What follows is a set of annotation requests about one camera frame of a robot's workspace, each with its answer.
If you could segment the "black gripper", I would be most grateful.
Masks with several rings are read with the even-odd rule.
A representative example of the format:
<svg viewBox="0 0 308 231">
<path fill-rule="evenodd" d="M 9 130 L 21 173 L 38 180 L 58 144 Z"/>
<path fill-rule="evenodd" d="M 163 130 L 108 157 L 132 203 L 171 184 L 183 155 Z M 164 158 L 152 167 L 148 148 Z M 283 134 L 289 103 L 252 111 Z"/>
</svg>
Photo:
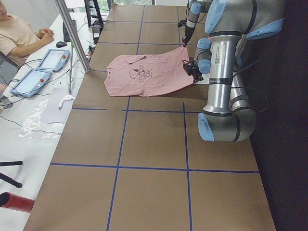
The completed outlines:
<svg viewBox="0 0 308 231">
<path fill-rule="evenodd" d="M 193 83 L 197 83 L 199 81 L 203 81 L 204 78 L 202 77 L 202 73 L 200 71 L 193 71 Z"/>
<path fill-rule="evenodd" d="M 185 27 L 185 35 L 184 37 L 182 38 L 182 44 L 184 47 L 187 46 L 187 39 L 191 38 L 193 36 L 193 33 L 194 33 L 194 27 L 189 27 L 189 26 L 186 26 Z"/>
</svg>

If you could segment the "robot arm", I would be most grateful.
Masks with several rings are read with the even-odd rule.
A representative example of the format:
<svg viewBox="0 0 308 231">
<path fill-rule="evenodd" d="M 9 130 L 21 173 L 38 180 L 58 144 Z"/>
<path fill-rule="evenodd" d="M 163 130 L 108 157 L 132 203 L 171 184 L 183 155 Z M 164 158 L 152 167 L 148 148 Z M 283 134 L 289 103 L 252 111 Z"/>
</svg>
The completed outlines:
<svg viewBox="0 0 308 231">
<path fill-rule="evenodd" d="M 256 112 L 241 81 L 236 46 L 242 37 L 263 39 L 278 34 L 283 25 L 283 0 L 214 0 L 205 21 L 211 41 L 210 70 L 196 58 L 202 74 L 209 74 L 207 105 L 198 115 L 205 141 L 243 141 L 254 131 Z"/>
<path fill-rule="evenodd" d="M 186 18 L 178 22 L 178 28 L 185 27 L 182 44 L 185 47 L 191 40 L 201 13 L 208 13 L 212 0 L 189 0 L 186 7 Z"/>
</svg>

